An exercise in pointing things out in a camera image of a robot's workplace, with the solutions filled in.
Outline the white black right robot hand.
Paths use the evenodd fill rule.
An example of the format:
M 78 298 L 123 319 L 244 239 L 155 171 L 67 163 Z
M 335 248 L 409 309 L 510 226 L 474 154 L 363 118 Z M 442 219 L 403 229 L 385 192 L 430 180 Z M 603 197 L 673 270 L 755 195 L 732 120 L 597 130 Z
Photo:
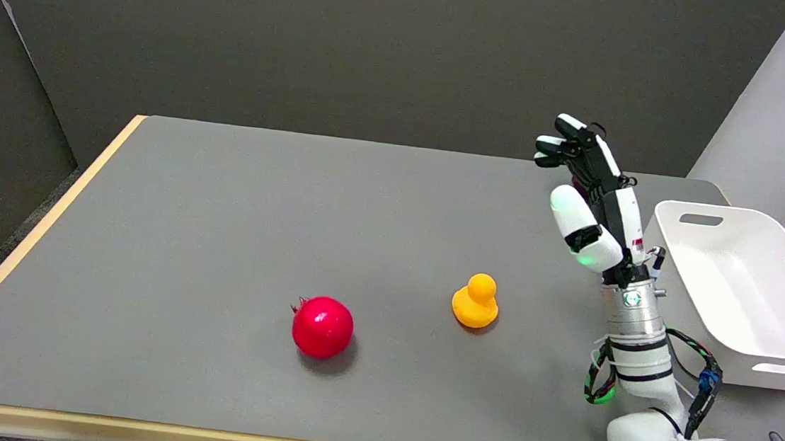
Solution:
M 571 184 L 550 194 L 552 214 L 571 255 L 601 274 L 606 285 L 626 289 L 655 282 L 665 250 L 644 246 L 638 181 L 621 172 L 605 129 L 567 113 L 556 116 L 554 128 L 555 137 L 536 137 L 532 158 L 540 168 L 565 167 L 571 175 Z

